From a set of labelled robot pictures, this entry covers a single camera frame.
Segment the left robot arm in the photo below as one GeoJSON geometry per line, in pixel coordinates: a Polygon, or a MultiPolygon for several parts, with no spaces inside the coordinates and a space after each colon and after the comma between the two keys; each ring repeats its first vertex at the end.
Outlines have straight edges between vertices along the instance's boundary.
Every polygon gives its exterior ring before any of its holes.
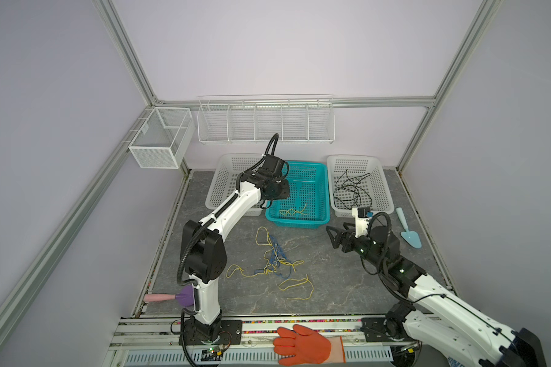
{"type": "Polygon", "coordinates": [[[254,206],[289,198],[289,163],[276,156],[278,142],[275,133],[258,162],[236,176],[234,191],[217,209],[184,225],[176,282],[192,288],[194,306],[183,309],[190,320],[182,324],[182,333],[192,331],[208,342],[219,338],[222,310],[217,279],[227,265],[227,237],[254,206]]]}

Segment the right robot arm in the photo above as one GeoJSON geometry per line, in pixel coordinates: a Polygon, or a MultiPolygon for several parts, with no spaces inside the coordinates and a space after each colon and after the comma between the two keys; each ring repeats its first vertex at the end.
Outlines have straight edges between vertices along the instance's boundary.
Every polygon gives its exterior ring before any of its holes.
{"type": "Polygon", "coordinates": [[[386,314],[391,339],[415,339],[459,366],[545,366],[540,339],[526,328],[514,330],[466,303],[404,257],[387,213],[354,209],[354,222],[327,226],[335,249],[354,252],[375,267],[384,288],[397,299],[386,314]]]}

